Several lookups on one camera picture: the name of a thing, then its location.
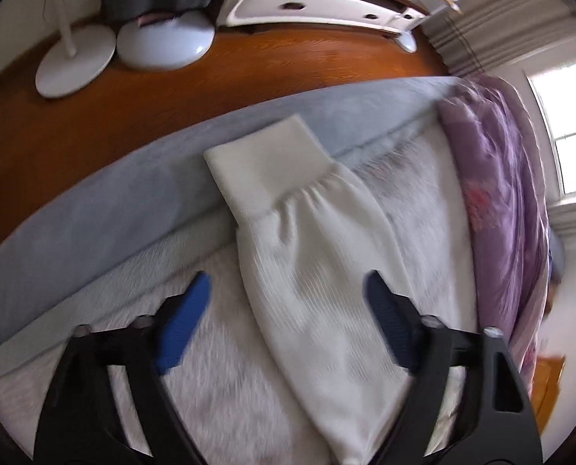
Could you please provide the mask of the white knit sweater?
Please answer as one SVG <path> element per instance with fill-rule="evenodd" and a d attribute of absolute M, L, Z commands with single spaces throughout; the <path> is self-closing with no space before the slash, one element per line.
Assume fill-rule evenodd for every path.
<path fill-rule="evenodd" d="M 277 366 L 337 461 L 369 462 L 401 381 L 363 286 L 375 271 L 411 290 L 385 213 L 295 115 L 205 159 L 236 220 L 242 282 Z"/>

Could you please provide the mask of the wooden headboard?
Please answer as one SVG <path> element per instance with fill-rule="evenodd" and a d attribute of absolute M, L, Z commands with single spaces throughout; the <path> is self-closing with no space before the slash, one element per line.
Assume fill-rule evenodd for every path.
<path fill-rule="evenodd" d="M 558 401 L 565 360 L 564 356 L 539 357 L 537 360 L 530 401 L 540 434 L 543 434 Z"/>

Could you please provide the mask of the white bed sheet mattress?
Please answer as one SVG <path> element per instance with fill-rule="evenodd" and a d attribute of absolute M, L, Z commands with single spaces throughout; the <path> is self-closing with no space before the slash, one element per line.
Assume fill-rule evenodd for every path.
<path fill-rule="evenodd" d="M 370 190 L 396 236 L 418 310 L 453 329 L 477 326 L 468 219 L 438 125 L 381 139 L 337 162 Z M 228 205 L 125 262 L 0 346 L 0 420 L 26 450 L 74 326 L 113 330 L 155 312 L 199 271 L 212 295 L 165 383 L 212 464 L 340 463 L 277 366 L 242 282 Z"/>

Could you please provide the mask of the grey zip hoodie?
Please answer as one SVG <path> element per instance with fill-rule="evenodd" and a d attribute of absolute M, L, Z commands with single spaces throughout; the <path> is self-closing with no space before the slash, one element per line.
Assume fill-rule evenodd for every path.
<path fill-rule="evenodd" d="M 332 157 L 393 133 L 449 95 L 455 77 L 315 89 L 164 136 L 93 173 L 24 220 L 0 245 L 0 345 L 222 197 L 206 150 L 298 114 Z"/>

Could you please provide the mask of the purple floral quilt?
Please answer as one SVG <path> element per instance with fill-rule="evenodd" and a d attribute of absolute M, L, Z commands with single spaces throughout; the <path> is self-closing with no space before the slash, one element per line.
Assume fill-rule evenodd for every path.
<path fill-rule="evenodd" d="M 549 278 L 546 185 L 530 114 L 497 77 L 461 79 L 437 104 L 473 250 L 480 327 L 503 333 L 533 384 Z"/>

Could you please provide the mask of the window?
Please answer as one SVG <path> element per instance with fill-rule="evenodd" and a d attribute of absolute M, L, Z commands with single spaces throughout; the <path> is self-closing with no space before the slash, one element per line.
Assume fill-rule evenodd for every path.
<path fill-rule="evenodd" d="M 530 76 L 549 139 L 554 147 L 563 192 L 576 193 L 576 62 Z"/>

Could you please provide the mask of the white rack base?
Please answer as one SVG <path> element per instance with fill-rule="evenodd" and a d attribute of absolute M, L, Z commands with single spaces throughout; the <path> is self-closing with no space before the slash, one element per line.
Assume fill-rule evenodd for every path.
<path fill-rule="evenodd" d="M 115 32 L 103 24 L 73 29 L 64 0 L 52 0 L 60 40 L 44 56 L 34 85 L 45 99 L 70 96 L 102 74 L 115 54 Z"/>

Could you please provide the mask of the white fan base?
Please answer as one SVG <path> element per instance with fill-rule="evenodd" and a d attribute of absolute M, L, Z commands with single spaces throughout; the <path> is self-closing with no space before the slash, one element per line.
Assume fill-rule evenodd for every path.
<path fill-rule="evenodd" d="M 141 71 L 173 71 L 205 56 L 215 38 L 214 25 L 194 10 L 160 22 L 125 24 L 117 37 L 117 53 L 128 67 Z"/>

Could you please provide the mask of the grey striped left curtain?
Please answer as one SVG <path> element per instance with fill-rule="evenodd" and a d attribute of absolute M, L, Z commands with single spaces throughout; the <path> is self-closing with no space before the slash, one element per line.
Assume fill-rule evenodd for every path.
<path fill-rule="evenodd" d="M 574 0 L 461 0 L 422 25 L 457 77 L 491 71 L 576 36 Z"/>

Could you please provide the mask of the white tv cabinet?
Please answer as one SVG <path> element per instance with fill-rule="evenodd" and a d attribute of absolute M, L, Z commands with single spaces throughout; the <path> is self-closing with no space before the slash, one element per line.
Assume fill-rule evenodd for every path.
<path fill-rule="evenodd" d="M 391 10 L 365 0 L 224 0 L 217 15 L 223 28 L 288 23 L 370 29 L 392 35 L 408 53 L 417 49 L 412 31 L 423 20 L 413 7 Z"/>

